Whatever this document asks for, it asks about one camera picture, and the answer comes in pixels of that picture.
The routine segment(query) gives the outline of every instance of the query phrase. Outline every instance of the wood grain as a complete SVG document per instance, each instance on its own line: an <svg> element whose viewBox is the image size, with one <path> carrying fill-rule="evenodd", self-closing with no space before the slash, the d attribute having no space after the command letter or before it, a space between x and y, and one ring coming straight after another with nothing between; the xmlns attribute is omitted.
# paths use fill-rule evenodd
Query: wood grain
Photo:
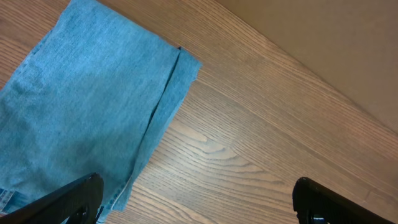
<svg viewBox="0 0 398 224"><path fill-rule="evenodd" d="M103 0L203 62L109 223L296 223L308 176L398 222L398 136L214 0ZM0 81L67 1L0 0Z"/></svg>

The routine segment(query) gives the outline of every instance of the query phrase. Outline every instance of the jeans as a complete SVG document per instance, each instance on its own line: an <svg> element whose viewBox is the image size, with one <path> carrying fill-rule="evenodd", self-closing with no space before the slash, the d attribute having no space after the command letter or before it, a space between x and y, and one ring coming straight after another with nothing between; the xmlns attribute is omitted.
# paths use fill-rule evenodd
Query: jeans
<svg viewBox="0 0 398 224"><path fill-rule="evenodd" d="M97 172L104 214L122 210L200 67L106 6L72 0L0 92L0 188L20 199L8 206Z"/></svg>

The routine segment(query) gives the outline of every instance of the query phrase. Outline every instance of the light blue cloth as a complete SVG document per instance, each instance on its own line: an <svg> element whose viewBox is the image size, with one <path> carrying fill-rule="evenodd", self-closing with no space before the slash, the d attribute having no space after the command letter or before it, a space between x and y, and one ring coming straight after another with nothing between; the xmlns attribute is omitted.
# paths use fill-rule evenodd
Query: light blue cloth
<svg viewBox="0 0 398 224"><path fill-rule="evenodd" d="M90 172L122 210L201 64L94 0L72 0L0 92L0 188L38 199Z"/></svg>

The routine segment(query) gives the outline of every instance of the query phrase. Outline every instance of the beige wall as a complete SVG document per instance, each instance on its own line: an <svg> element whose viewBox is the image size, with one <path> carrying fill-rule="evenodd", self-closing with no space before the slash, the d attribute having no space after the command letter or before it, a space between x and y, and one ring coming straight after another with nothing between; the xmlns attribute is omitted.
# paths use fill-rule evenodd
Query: beige wall
<svg viewBox="0 0 398 224"><path fill-rule="evenodd" d="M398 133L398 1L217 1Z"/></svg>

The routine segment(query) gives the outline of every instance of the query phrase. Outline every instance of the black plastic object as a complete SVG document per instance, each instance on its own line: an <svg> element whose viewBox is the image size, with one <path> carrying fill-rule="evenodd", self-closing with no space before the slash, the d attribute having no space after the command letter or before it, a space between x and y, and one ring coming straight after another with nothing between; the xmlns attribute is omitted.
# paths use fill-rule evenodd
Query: black plastic object
<svg viewBox="0 0 398 224"><path fill-rule="evenodd" d="M392 223L307 177L296 182L293 209L300 224Z"/></svg>
<svg viewBox="0 0 398 224"><path fill-rule="evenodd" d="M104 182L100 175L89 174L1 217L0 224L59 224L67 218L67 224L93 224L98 219L103 190Z"/></svg>

